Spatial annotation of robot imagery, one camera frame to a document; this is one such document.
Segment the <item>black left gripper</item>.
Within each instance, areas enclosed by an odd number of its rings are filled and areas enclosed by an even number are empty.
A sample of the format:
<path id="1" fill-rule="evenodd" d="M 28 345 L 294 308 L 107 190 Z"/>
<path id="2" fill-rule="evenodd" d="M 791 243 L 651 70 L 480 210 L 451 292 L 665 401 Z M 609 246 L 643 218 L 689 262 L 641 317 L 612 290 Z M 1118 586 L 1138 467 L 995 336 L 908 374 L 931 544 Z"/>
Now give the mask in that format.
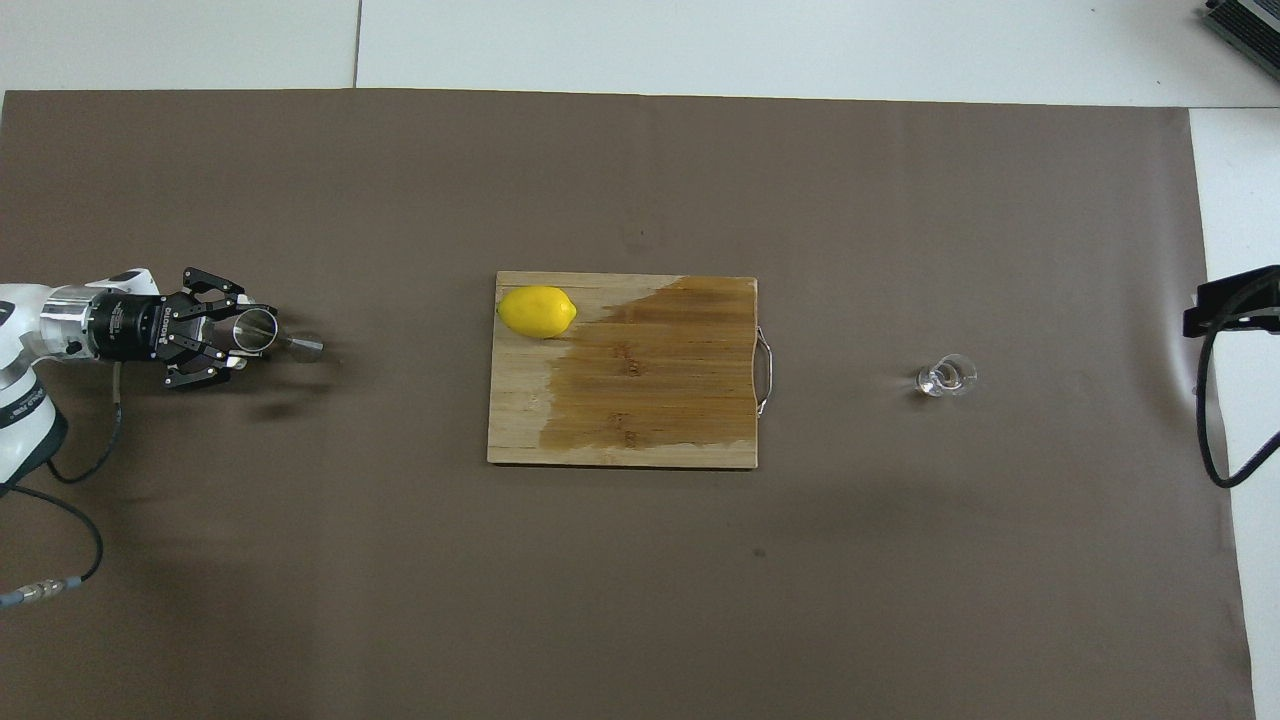
<path id="1" fill-rule="evenodd" d="M 157 360 L 165 365 L 166 389 L 216 386 L 243 369 L 251 352 L 234 343 L 219 345 L 198 337 L 204 322 L 262 310 L 244 287 L 221 275 L 186 268 L 182 292 L 143 295 L 106 292 L 90 306 L 88 340 L 93 355 L 108 361 Z"/>

